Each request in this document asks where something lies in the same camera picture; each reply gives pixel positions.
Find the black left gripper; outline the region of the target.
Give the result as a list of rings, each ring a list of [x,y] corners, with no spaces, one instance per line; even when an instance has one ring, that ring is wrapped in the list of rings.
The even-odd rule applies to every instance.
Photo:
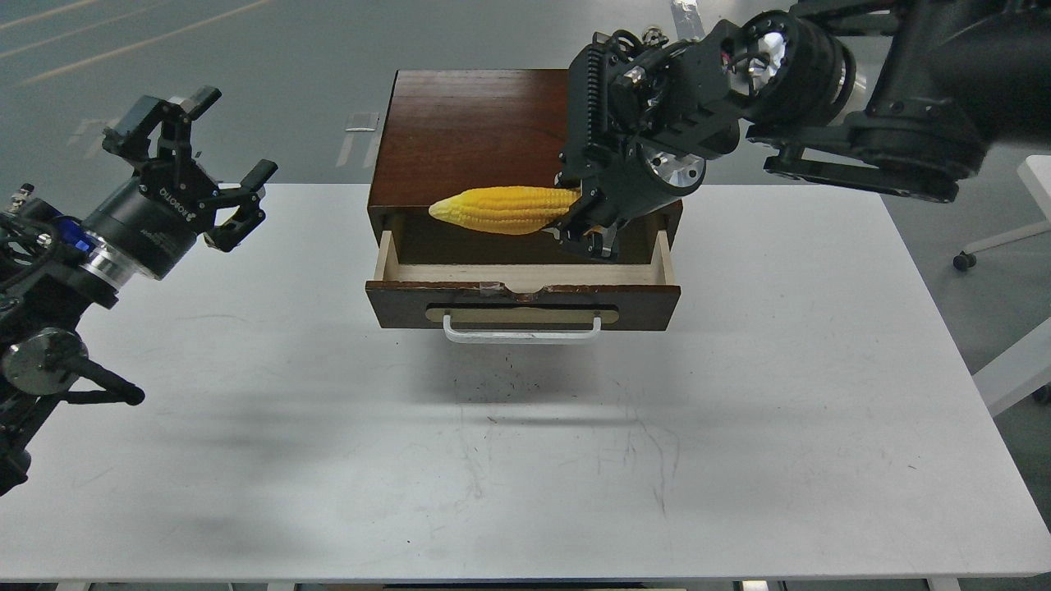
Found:
[[[82,223],[151,279],[168,276],[200,233],[205,232],[207,246],[230,252],[265,220],[260,201],[265,183],[279,171],[274,161],[262,158],[236,187],[219,190],[192,156],[192,124],[221,97],[220,89],[207,85],[180,100],[142,96],[116,125],[103,130],[103,150],[131,165],[140,178],[159,175],[176,185],[132,177]],[[205,178],[189,182],[195,176]],[[229,207],[236,207],[234,213],[213,226],[213,212]]]

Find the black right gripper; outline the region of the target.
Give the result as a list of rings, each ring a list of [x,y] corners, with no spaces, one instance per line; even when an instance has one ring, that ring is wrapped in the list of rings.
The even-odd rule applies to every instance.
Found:
[[[638,141],[622,147],[607,161],[588,158],[581,147],[563,150],[557,184],[581,193],[545,231],[568,254],[618,262],[620,228],[687,197],[704,180],[706,158],[677,156]]]

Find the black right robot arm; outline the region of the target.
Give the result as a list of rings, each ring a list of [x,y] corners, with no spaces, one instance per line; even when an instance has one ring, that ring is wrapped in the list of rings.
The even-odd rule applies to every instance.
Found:
[[[740,139],[766,172],[951,203],[996,145],[1049,146],[1047,1],[800,1],[701,38],[596,33],[568,67],[545,231],[619,257],[635,218],[686,197]]]

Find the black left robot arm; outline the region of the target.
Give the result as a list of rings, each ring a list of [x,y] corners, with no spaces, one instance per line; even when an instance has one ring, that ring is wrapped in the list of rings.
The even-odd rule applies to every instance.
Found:
[[[136,274],[161,280],[204,238],[229,252],[265,220],[260,200],[277,164],[263,158],[222,188],[195,161],[192,125],[221,93],[143,96],[103,131],[132,174],[86,218],[61,213],[25,183],[2,203],[1,488],[29,478],[29,444],[62,403],[143,403],[145,393],[89,356],[83,313],[112,308]]]

